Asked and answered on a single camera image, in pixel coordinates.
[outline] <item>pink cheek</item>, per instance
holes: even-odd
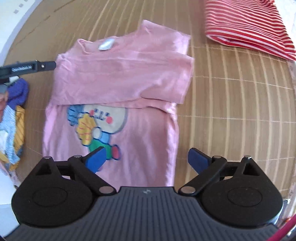
[[[112,122],[113,122],[112,117],[111,117],[111,116],[106,117],[106,122],[107,122],[108,124],[112,124]]]

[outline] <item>red striped fabric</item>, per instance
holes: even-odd
[[[205,9],[209,39],[296,60],[294,44],[274,0],[207,0]]]

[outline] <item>cartoon face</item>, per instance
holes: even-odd
[[[79,118],[85,113],[89,114],[91,117],[94,117],[100,131],[109,134],[120,131],[127,117],[126,108],[108,107],[97,104],[84,105],[82,112],[78,115]]]

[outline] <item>cartoon character print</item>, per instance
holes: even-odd
[[[111,146],[109,142],[111,135],[124,127],[127,118],[126,108],[95,104],[71,105],[67,117],[70,125],[76,127],[82,145],[87,146],[90,152],[103,146],[107,151],[107,160],[120,159],[119,146]]]

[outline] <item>purple cloth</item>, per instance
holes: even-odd
[[[23,78],[20,78],[12,86],[8,88],[7,104],[13,110],[17,105],[23,105],[27,99],[29,92],[29,84]]]

